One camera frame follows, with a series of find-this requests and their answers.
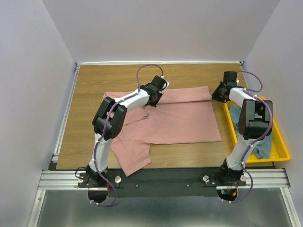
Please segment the pink t shirt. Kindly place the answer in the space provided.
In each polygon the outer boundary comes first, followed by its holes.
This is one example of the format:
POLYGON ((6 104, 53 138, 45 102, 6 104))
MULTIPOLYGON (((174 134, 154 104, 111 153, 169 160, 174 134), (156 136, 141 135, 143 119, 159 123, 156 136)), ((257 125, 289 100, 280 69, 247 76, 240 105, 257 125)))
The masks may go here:
POLYGON ((207 86, 168 89, 156 107, 128 112, 111 149, 126 176, 151 162, 152 144, 220 142, 207 86))

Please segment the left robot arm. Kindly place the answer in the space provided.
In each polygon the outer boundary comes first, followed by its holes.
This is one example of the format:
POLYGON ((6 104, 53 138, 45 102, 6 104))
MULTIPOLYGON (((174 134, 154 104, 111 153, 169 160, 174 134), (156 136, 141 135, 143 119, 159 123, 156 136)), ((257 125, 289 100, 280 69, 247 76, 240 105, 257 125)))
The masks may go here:
POLYGON ((134 92, 118 98, 105 97, 93 118, 95 145, 92 158, 86 167, 88 181, 95 187, 109 183, 105 178, 108 155, 113 139, 119 135, 126 114, 140 106, 155 107, 169 82, 163 76, 155 76, 151 83, 139 86, 134 92))

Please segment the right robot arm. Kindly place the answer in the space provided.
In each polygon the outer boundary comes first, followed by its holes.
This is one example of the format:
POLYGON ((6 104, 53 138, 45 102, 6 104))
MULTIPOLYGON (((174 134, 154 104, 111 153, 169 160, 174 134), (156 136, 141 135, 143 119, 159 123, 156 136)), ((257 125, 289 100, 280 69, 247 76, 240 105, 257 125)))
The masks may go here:
POLYGON ((270 135, 273 127, 273 102, 250 93, 238 85, 236 71, 226 71, 223 81, 212 94, 212 99, 225 103, 235 102, 240 108, 239 137, 232 153, 223 161, 219 171, 209 176, 215 186, 229 186, 241 180, 245 164, 253 149, 270 135))

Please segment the blue t shirt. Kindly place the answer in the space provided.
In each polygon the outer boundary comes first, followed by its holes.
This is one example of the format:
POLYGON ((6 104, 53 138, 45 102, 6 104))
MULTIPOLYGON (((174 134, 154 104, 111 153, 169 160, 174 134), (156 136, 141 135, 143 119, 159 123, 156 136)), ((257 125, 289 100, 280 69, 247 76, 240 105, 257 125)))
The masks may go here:
MULTIPOLYGON (((238 122, 240 118, 241 108, 237 105, 228 105, 228 109, 231 115, 236 137, 239 138, 240 134, 238 130, 238 122)), ((255 154, 255 156, 258 159, 270 158, 270 154, 272 150, 272 139, 273 139, 273 135, 271 133, 270 135, 266 136, 263 140, 261 140, 259 144, 255 146, 255 148, 252 151, 252 154, 255 154)))

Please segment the yellow plastic bin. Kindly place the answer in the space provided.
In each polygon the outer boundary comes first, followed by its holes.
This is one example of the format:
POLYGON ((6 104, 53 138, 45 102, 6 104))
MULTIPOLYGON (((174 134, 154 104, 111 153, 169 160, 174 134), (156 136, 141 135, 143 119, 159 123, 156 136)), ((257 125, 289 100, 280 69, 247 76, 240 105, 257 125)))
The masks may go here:
MULTIPOLYGON (((227 124, 229 127, 229 132, 231 135, 233 146, 235 147, 237 143, 237 136, 236 131, 232 123, 231 114, 229 111, 228 106, 229 105, 236 105, 237 104, 233 101, 227 101, 223 104, 223 111, 225 114, 225 117, 227 119, 227 124)), ((273 136, 272 139, 272 150, 270 152, 270 156, 267 159, 259 159, 256 157, 255 154, 251 154, 250 157, 247 160, 248 164, 261 164, 261 163, 269 163, 269 162, 282 162, 282 161, 288 161, 290 160, 290 154, 288 152, 288 149, 285 145, 285 142, 283 140, 283 137, 280 133, 279 127, 275 121, 275 118, 273 118, 273 125, 272 125, 272 133, 273 136)))

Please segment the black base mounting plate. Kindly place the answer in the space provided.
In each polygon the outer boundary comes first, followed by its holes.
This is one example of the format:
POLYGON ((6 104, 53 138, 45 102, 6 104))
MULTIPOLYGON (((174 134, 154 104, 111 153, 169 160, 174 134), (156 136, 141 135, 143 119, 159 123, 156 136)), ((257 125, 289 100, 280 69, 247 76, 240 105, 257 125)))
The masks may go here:
POLYGON ((246 185, 240 178, 221 177, 219 168, 147 168, 126 176, 122 169, 108 169, 103 178, 89 178, 86 172, 75 174, 78 187, 88 189, 90 199, 97 202, 106 197, 216 197, 219 193, 232 196, 239 186, 246 185))

